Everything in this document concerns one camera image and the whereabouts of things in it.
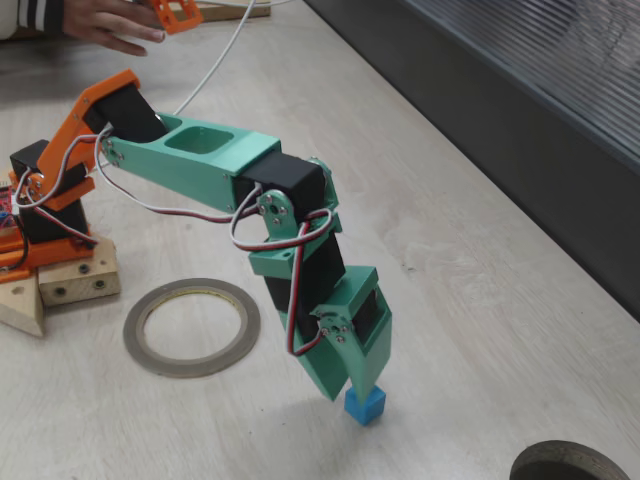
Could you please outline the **person's bare hand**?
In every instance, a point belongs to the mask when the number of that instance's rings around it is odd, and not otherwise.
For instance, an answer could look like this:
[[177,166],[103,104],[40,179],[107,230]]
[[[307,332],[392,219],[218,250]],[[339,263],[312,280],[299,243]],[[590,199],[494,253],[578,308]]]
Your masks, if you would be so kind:
[[131,56],[147,55],[135,40],[165,40],[151,1],[65,1],[62,26],[68,36]]

